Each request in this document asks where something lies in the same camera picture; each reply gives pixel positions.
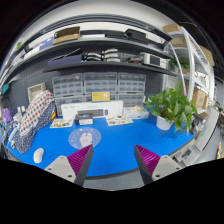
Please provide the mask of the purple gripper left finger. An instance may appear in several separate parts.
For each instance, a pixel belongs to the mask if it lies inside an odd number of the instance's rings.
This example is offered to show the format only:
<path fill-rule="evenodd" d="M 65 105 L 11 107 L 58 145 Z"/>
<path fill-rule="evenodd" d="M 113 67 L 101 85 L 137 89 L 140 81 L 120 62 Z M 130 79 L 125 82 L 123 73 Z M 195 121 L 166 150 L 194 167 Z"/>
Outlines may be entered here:
<path fill-rule="evenodd" d="M 77 152 L 57 157 L 45 171 L 64 178 L 76 185 L 82 186 L 93 156 L 93 145 L 90 144 Z"/>

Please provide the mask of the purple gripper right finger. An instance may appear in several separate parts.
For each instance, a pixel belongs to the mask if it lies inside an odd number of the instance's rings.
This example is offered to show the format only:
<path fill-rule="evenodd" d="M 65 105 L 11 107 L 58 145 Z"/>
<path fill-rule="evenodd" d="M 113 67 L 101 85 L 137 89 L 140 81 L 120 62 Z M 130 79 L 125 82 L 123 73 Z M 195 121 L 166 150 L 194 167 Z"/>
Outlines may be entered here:
<path fill-rule="evenodd" d="M 168 155 L 159 156 L 139 145 L 135 145 L 134 155 L 145 185 L 182 169 Z"/>

